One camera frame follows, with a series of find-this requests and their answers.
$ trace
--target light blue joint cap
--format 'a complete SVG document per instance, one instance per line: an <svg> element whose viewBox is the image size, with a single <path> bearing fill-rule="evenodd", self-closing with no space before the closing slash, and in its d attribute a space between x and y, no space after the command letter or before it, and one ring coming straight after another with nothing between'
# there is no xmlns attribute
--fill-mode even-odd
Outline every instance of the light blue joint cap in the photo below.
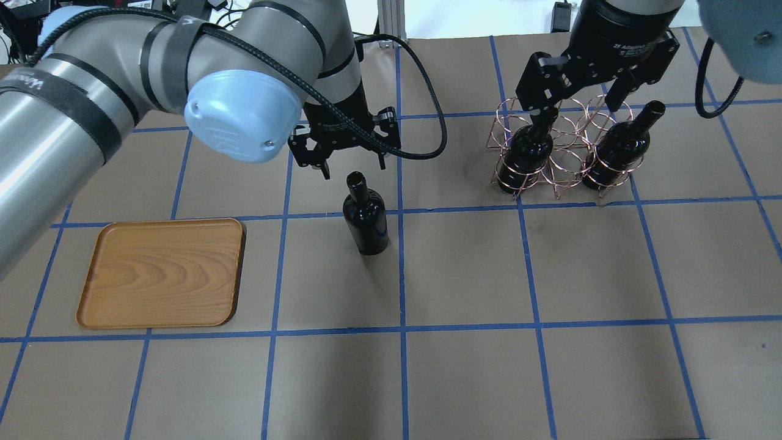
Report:
<svg viewBox="0 0 782 440"><path fill-rule="evenodd" d="M782 6L769 0L698 0L706 33L749 81L782 83Z"/></svg>
<svg viewBox="0 0 782 440"><path fill-rule="evenodd" d="M213 150L243 162L277 156L301 116L301 102L282 81L252 70L201 78L188 94L185 121Z"/></svg>
<svg viewBox="0 0 782 440"><path fill-rule="evenodd" d="M41 34L38 35L38 45L48 37L56 28L61 24L74 18L84 11L90 9L105 8L105 6L64 6L60 9L55 9L44 19L43 26L41 26ZM46 51L46 55L52 53L52 49Z"/></svg>

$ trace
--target wooden tray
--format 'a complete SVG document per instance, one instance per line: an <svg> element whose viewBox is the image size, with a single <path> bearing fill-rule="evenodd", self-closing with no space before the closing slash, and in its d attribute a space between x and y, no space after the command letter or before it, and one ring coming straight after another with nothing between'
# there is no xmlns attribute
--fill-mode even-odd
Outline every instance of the wooden tray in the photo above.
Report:
<svg viewBox="0 0 782 440"><path fill-rule="evenodd" d="M103 228L76 320L87 329L217 326L235 311L244 228L233 218Z"/></svg>

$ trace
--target bottle neck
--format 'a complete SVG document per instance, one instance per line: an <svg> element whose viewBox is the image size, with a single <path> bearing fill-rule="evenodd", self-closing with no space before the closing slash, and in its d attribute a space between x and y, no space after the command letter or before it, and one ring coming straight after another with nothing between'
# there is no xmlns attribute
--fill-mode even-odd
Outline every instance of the bottle neck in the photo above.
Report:
<svg viewBox="0 0 782 440"><path fill-rule="evenodd" d="M361 206L369 202L369 188L363 174L358 171L350 173L347 176L347 187L353 202Z"/></svg>
<svg viewBox="0 0 782 440"><path fill-rule="evenodd" d="M541 143L546 140L551 133L551 128L554 126L554 122L559 116L559 110L552 108L546 111L541 111L537 115L532 115L532 125L527 132L527 135L533 142Z"/></svg>
<svg viewBox="0 0 782 440"><path fill-rule="evenodd" d="M638 116L627 125L627 135L635 139L644 137L663 114L665 114L665 104L660 101L649 102Z"/></svg>

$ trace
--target velcro strap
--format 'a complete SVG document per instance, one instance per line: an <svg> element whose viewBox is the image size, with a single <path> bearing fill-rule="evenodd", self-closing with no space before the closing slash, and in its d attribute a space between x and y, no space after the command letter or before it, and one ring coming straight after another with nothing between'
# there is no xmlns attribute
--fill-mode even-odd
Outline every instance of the velcro strap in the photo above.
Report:
<svg viewBox="0 0 782 440"><path fill-rule="evenodd" d="M185 111L188 100L188 64L201 27L213 24L191 16L179 19L166 44L163 58L163 90L177 113Z"/></svg>
<svg viewBox="0 0 782 440"><path fill-rule="evenodd" d="M43 70L19 67L0 81L0 93L22 92L42 99L68 116L95 141L106 163L122 145L122 135L114 121L87 92L68 80Z"/></svg>

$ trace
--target dark wine bottle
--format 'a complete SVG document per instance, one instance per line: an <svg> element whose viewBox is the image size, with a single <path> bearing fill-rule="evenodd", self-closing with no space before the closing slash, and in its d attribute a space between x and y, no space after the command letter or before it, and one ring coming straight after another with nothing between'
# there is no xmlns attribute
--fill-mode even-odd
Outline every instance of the dark wine bottle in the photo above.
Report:
<svg viewBox="0 0 782 440"><path fill-rule="evenodd" d="M625 171L649 150L649 129L663 114L665 104L651 101L634 120L611 127L595 148L594 154L600 160L595 158L594 165L584 176L584 185L595 191L612 185L622 174L621 171Z"/></svg>
<svg viewBox="0 0 782 440"><path fill-rule="evenodd" d="M538 175L531 173L546 164L554 149L551 126L558 115L558 110L551 109L545 114L532 116L532 124L520 128L513 135L510 148L497 170L497 184L504 192L523 191L537 182Z"/></svg>
<svg viewBox="0 0 782 440"><path fill-rule="evenodd" d="M380 194L367 187L367 180L358 171L347 176L350 195L343 203L343 215L356 240L358 251L377 255L389 244L386 225L386 204Z"/></svg>

